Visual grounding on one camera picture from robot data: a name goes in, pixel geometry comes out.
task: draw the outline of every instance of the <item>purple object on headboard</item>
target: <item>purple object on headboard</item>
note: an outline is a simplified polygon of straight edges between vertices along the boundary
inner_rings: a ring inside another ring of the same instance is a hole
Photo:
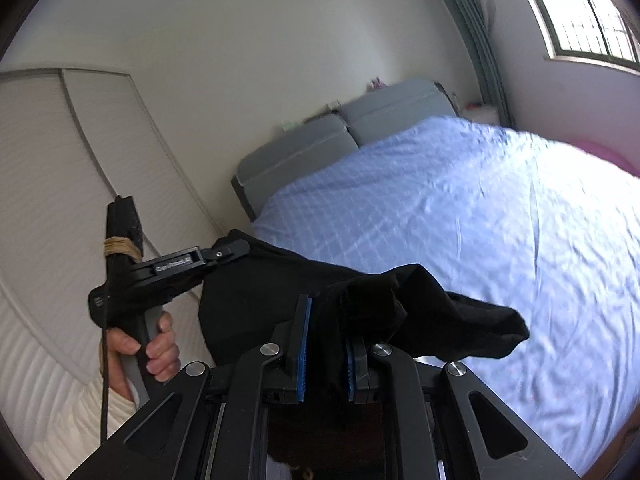
[[[635,168],[634,165],[626,160],[622,155],[610,150],[609,148],[605,148],[603,145],[598,144],[597,142],[592,142],[590,140],[575,140],[571,142],[576,148],[580,148],[581,150],[591,153],[591,155],[595,155],[602,160],[606,160],[615,164],[621,170],[625,170],[627,173],[631,173],[633,176],[640,177],[640,170]]]

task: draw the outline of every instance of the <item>curtain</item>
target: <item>curtain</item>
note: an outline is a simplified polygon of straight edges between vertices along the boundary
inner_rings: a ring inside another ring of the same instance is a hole
[[[498,108],[500,124],[513,128],[498,63],[482,16],[480,0],[444,0],[465,41],[476,69],[482,99]]]

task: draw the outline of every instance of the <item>gray headboard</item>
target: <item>gray headboard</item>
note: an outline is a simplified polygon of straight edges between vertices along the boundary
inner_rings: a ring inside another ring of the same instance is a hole
[[[250,220],[281,187],[330,166],[359,146],[431,116],[455,116],[441,85],[412,78],[341,106],[268,142],[238,164],[231,184]]]

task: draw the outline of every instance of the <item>window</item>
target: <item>window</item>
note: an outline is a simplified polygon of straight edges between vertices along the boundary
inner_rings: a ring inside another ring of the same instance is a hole
[[[536,0],[557,56],[640,70],[640,44],[611,0]]]

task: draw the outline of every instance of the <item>window frame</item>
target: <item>window frame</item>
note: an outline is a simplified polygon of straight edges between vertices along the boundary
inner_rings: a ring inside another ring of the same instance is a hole
[[[542,21],[544,22],[544,23],[540,23],[540,25],[542,26],[544,24],[546,28],[546,32],[548,33],[549,39],[551,40],[551,47],[553,48],[553,53],[554,53],[554,55],[552,56],[552,59],[554,57],[557,57],[558,59],[581,58],[583,60],[594,60],[599,62],[599,64],[604,63],[607,66],[613,65],[612,68],[623,68],[623,69],[626,69],[627,71],[632,70],[635,73],[640,73],[640,62],[631,61],[628,59],[624,59],[622,57],[611,56],[609,54],[600,54],[597,52],[585,52],[582,50],[565,50],[560,46],[560,40],[558,38],[556,27],[554,25],[554,22],[551,20],[551,16],[549,15],[548,10],[546,9],[544,0],[533,0],[533,2],[538,8],[540,15],[542,17]],[[600,19],[596,14],[595,9],[593,8],[593,4],[591,3],[591,0],[587,0],[587,2],[591,7],[591,12],[593,12],[595,21],[598,24],[598,28],[600,29],[600,34],[602,36],[602,41],[604,42],[605,49],[607,50],[607,52],[609,52],[609,45],[607,43],[604,32],[602,30]],[[631,49],[633,53],[635,53],[636,57],[640,59],[638,44],[634,42],[631,29],[629,28],[622,14],[620,14],[620,17],[622,18],[623,23],[625,24],[626,33],[630,36]]]

